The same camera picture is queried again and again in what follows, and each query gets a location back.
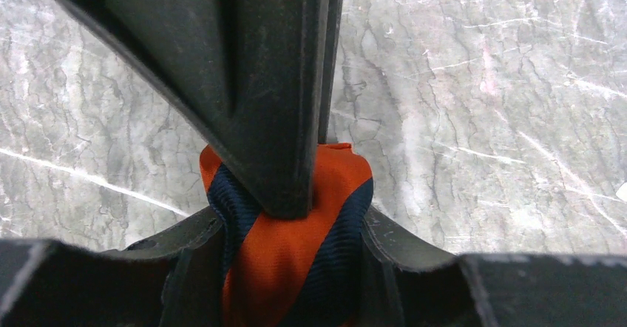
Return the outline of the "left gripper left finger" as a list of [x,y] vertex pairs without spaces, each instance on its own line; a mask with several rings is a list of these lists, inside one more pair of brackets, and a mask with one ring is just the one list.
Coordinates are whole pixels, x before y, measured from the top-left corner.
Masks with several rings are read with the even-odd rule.
[[124,250],[1,241],[3,326],[218,326],[223,225],[203,209]]

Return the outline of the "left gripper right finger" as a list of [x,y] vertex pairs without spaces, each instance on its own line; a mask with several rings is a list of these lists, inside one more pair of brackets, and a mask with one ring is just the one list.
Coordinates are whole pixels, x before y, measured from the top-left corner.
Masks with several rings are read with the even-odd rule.
[[624,326],[626,258],[454,255],[370,209],[360,326]]

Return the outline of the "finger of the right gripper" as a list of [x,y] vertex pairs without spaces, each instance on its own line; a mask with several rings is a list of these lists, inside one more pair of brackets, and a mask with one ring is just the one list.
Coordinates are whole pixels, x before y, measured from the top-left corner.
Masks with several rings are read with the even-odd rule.
[[56,1],[183,114],[270,216],[307,216],[342,0]]

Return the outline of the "orange navy striped tie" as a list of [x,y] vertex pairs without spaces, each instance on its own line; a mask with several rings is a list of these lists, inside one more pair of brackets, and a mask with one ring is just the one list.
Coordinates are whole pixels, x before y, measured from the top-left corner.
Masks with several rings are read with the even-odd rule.
[[349,143],[318,146],[313,207],[303,219],[265,213],[210,146],[200,173],[224,224],[224,326],[353,325],[373,176]]

